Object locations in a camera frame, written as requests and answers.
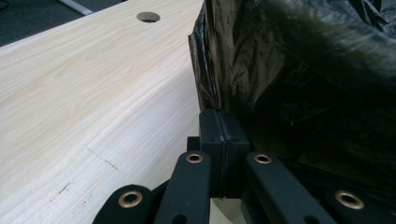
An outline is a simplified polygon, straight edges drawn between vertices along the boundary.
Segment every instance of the dark mark on wood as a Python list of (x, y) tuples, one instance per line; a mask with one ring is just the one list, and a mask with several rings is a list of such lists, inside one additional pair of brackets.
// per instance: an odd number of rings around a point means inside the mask
[(100, 156), (98, 156), (94, 151), (90, 150), (88, 147), (87, 150), (89, 150), (96, 158), (102, 159)]
[(67, 186), (69, 186), (70, 184), (71, 184), (71, 183), (66, 184), (66, 186), (64, 186), (64, 188), (63, 188), (61, 191), (59, 191), (58, 194), (61, 194), (61, 193), (67, 188)]
[(114, 169), (119, 170), (119, 168), (117, 168), (115, 165), (111, 164), (111, 162), (109, 162), (108, 160), (105, 160), (105, 162), (107, 162), (108, 164), (110, 164)]

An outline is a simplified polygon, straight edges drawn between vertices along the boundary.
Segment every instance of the light wood grain surface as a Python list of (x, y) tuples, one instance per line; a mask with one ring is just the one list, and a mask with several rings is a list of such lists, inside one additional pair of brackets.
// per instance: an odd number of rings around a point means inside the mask
[[(170, 177), (198, 135), (201, 5), (128, 1), (0, 48), (0, 223), (91, 223), (114, 190)], [(211, 223), (230, 222), (212, 206)]]

